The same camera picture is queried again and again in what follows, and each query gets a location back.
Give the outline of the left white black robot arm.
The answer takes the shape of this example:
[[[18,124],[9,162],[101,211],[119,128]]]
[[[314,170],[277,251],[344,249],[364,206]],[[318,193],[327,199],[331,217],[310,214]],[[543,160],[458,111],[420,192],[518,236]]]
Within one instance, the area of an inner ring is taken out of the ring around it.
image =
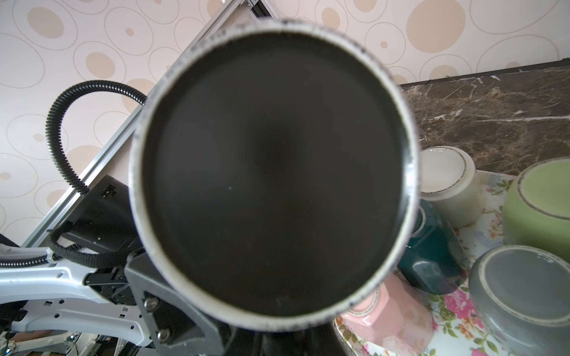
[[[168,284],[137,235],[128,187],[93,184],[59,225],[87,266],[47,247],[1,246],[1,329],[53,329],[127,341],[128,353],[222,355],[230,328],[194,308]]]

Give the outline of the black ceramic mug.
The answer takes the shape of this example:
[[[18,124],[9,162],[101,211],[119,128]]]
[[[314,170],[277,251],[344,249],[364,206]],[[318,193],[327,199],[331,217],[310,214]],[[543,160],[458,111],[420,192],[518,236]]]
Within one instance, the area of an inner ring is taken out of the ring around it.
[[[417,123],[359,43],[293,19],[220,31],[154,87],[130,201],[222,355],[343,355],[333,320],[395,269],[419,205]]]

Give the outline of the grey ceramic mug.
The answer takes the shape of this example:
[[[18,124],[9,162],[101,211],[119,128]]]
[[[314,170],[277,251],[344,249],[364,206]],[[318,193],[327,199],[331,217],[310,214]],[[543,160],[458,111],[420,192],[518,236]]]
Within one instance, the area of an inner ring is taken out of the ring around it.
[[[479,319],[510,352],[569,354],[565,260],[529,246],[502,246],[476,260],[468,288]]]

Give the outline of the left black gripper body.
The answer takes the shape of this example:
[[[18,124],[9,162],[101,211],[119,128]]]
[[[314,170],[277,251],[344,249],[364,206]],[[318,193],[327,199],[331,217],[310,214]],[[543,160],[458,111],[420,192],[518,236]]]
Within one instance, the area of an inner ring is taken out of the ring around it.
[[[57,246],[57,255],[95,271],[83,283],[107,301],[135,305],[125,266],[130,253],[142,249],[129,201],[129,187],[106,175],[89,188],[57,237],[72,246]]]

